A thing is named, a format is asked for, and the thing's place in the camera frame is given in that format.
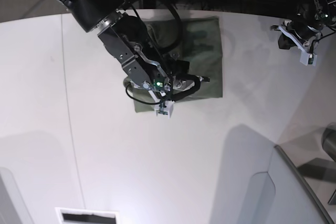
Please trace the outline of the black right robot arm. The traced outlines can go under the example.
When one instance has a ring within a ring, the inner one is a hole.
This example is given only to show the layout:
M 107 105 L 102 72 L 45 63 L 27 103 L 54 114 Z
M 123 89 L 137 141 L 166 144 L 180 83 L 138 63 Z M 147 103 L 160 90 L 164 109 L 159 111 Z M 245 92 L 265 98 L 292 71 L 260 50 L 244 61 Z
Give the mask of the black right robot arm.
M 193 95 L 209 77 L 189 73 L 190 64 L 178 60 L 173 50 L 183 38 L 183 23 L 177 11 L 167 8 L 177 24 L 176 39 L 159 46 L 138 13 L 127 9 L 137 0 L 57 0 L 86 32 L 98 30 L 106 51 L 120 63 L 130 78 L 129 86 L 153 93 L 153 104 L 176 102 Z

